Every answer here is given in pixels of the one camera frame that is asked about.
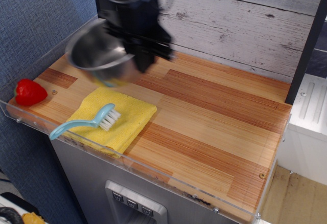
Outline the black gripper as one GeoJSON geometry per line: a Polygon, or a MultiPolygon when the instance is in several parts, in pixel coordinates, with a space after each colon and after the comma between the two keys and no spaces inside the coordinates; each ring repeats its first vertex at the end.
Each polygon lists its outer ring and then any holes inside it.
{"type": "Polygon", "coordinates": [[[172,60],[172,37],[158,22],[158,0],[110,1],[116,5],[119,26],[107,21],[107,31],[123,40],[126,52],[134,55],[141,73],[147,71],[156,57],[172,60]]]}

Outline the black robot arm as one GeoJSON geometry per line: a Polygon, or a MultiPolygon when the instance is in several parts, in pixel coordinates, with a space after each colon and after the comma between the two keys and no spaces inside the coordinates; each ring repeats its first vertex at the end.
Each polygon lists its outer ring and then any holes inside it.
{"type": "Polygon", "coordinates": [[[156,57],[171,59],[172,37],[159,24],[158,0],[98,0],[108,34],[119,38],[137,69],[144,73],[156,57]]]}

